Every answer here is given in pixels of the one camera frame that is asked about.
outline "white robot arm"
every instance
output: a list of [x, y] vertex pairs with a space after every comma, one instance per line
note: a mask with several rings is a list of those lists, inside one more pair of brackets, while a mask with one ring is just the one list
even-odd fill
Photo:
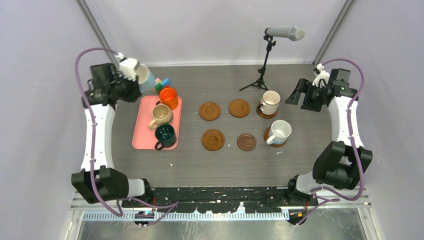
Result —
[[122, 54], [117, 58], [120, 61], [119, 70], [112, 63], [90, 67], [92, 79], [88, 83], [91, 85], [85, 91], [95, 117], [95, 134], [93, 139], [92, 117], [84, 104], [87, 123], [85, 153], [81, 172], [72, 175], [71, 183], [88, 203], [98, 202], [90, 182], [93, 140], [96, 186], [105, 201], [143, 196], [150, 192], [146, 179], [128, 179], [125, 174], [114, 169], [112, 125], [118, 100], [135, 102], [142, 95], [138, 84], [139, 61]]
[[[315, 68], [315, 73], [317, 74], [315, 80], [310, 82], [301, 78], [293, 93], [285, 101], [286, 104], [296, 105], [299, 102], [301, 93], [305, 93], [302, 109], [320, 112], [322, 106], [325, 105], [328, 107], [331, 117], [332, 137], [330, 144], [316, 159], [310, 173], [296, 175], [288, 182], [287, 200], [294, 204], [308, 201], [311, 198], [310, 190], [313, 188], [327, 186], [339, 190], [352, 190], [360, 180], [348, 126], [349, 103], [357, 93], [357, 90], [349, 86], [349, 70], [337, 68], [331, 70], [331, 74], [323, 72], [323, 66], [319, 64]], [[327, 79], [325, 85], [322, 85], [321, 79]], [[364, 149], [364, 144], [359, 136], [357, 106], [358, 99], [355, 99], [350, 108], [351, 127], [354, 143], [365, 172], [373, 159], [373, 153]], [[346, 159], [350, 164], [341, 162], [342, 158]]]

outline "white and blue mug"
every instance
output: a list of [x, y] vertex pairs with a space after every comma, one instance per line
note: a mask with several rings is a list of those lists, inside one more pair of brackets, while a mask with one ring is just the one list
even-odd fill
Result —
[[280, 145], [287, 141], [290, 134], [292, 134], [292, 126], [284, 120], [274, 121], [269, 129], [268, 139], [266, 144]]
[[138, 87], [141, 93], [150, 91], [155, 87], [156, 77], [146, 65], [140, 64], [136, 70], [136, 74], [138, 76]]

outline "gray table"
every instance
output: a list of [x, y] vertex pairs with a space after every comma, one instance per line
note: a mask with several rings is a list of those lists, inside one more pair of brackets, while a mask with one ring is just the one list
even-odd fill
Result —
[[[174, 150], [137, 150], [132, 147], [134, 127], [140, 105], [120, 102], [112, 129], [112, 157], [115, 168], [128, 178], [146, 178], [152, 187], [208, 186], [285, 186], [296, 174], [312, 170], [316, 158], [331, 141], [331, 123], [325, 108], [321, 112], [303, 110], [299, 105], [284, 104], [299, 78], [315, 78], [310, 64], [270, 65], [264, 76], [266, 86], [281, 94], [278, 115], [272, 119], [258, 116], [255, 106], [261, 89], [249, 87], [259, 77], [257, 65], [152, 67], [158, 78], [169, 78], [183, 99], [178, 146]], [[228, 111], [234, 99], [245, 99], [250, 114], [235, 118]], [[221, 115], [214, 121], [199, 116], [205, 102], [216, 102]], [[268, 146], [263, 134], [273, 121], [291, 124], [292, 134], [283, 147]], [[206, 130], [218, 129], [225, 144], [208, 151], [201, 143]], [[257, 144], [242, 151], [237, 137], [248, 133]]]

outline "tripod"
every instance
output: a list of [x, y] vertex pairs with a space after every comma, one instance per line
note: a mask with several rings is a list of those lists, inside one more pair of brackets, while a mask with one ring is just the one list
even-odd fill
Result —
[[273, 49], [273, 46], [276, 45], [276, 41], [273, 41], [273, 37], [272, 36], [268, 36], [265, 35], [263, 36], [263, 40], [268, 42], [268, 45], [266, 46], [266, 56], [265, 56], [265, 61], [263, 62], [263, 67], [259, 68], [257, 70], [258, 73], [260, 73], [260, 77], [253, 83], [243, 87], [241, 90], [243, 89], [247, 89], [248, 87], [252, 86], [252, 87], [257, 87], [258, 89], [263, 89], [268, 91], [267, 86], [265, 85], [265, 81], [264, 81], [264, 74], [265, 74], [265, 70], [267, 69], [267, 61], [268, 61], [268, 55], [270, 54], [271, 50]]

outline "brown coaster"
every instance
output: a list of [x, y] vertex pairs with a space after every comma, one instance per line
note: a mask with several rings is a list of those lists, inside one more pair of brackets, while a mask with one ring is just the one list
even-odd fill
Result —
[[[271, 129], [271, 127], [269, 126], [269, 127], [265, 130], [265, 132], [263, 133], [263, 139], [265, 140], [265, 142], [267, 142], [268, 134], [270, 133], [270, 129]], [[285, 142], [281, 143], [281, 144], [271, 144], [270, 146], [272, 146], [272, 147], [274, 147], [274, 148], [279, 148], [279, 147], [284, 146], [284, 144], [286, 144], [286, 143], [287, 143], [287, 140], [286, 140]]]
[[209, 151], [220, 150], [225, 143], [224, 134], [216, 129], [207, 130], [201, 137], [201, 144]]
[[252, 134], [243, 133], [238, 136], [237, 145], [243, 151], [252, 151], [256, 147], [256, 138]]
[[261, 104], [261, 102], [258, 102], [257, 105], [256, 105], [256, 112], [257, 112], [257, 114], [259, 116], [261, 116], [264, 119], [272, 119], [273, 117], [277, 116], [278, 109], [277, 109], [277, 111], [275, 111], [274, 114], [272, 114], [272, 115], [266, 115], [266, 114], [263, 114], [261, 111], [259, 111], [259, 104]]
[[244, 99], [236, 99], [229, 103], [228, 110], [236, 118], [244, 118], [251, 111], [251, 106]]
[[215, 102], [205, 102], [200, 106], [199, 115], [206, 121], [213, 121], [221, 115], [221, 108]]

